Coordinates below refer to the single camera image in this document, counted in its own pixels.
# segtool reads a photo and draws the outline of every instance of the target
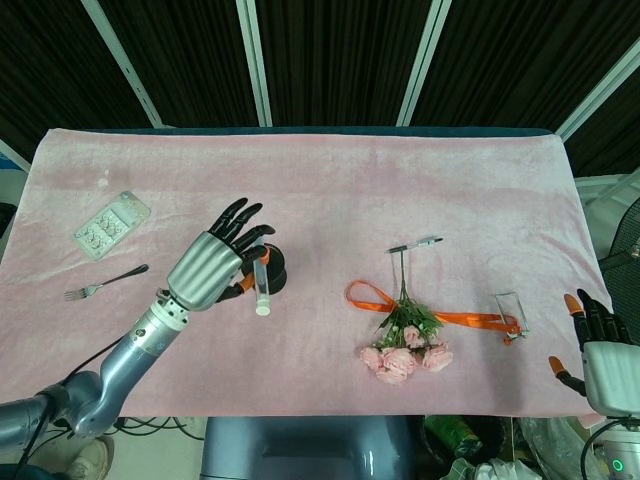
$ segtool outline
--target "flower stem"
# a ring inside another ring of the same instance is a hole
[[[409,293],[407,292],[407,282],[405,280],[404,274],[404,251],[400,252],[400,274],[402,276],[402,285],[400,287],[400,300],[406,300],[409,298]]]

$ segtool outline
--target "plastic pill blister pack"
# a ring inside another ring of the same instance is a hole
[[[151,210],[131,192],[122,192],[74,234],[82,250],[99,260],[149,218]]]

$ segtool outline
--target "plastic bag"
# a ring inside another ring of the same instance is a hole
[[[584,440],[565,418],[521,418],[522,434],[540,467],[551,480],[581,480],[580,454]],[[593,452],[587,452],[587,478],[606,478]]]
[[[542,480],[542,477],[520,460],[503,462],[497,458],[474,467],[463,458],[457,459],[443,480]]]

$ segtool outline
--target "pen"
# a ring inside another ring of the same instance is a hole
[[[404,252],[405,250],[411,250],[412,248],[422,247],[425,245],[433,245],[434,243],[441,242],[442,240],[444,239],[441,237],[436,237],[435,235],[432,235],[430,237],[422,238],[416,242],[408,243],[406,245],[400,245],[399,247],[390,248],[385,253]]]

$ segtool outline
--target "clear plastic holder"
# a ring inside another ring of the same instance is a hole
[[[122,192],[74,234],[82,250],[92,260],[100,260],[138,228],[151,209],[129,191]]]
[[[529,324],[518,294],[516,292],[498,293],[494,297],[504,324],[512,325],[513,319],[516,319],[520,327],[520,333],[507,333],[508,339],[513,340],[529,335]]]

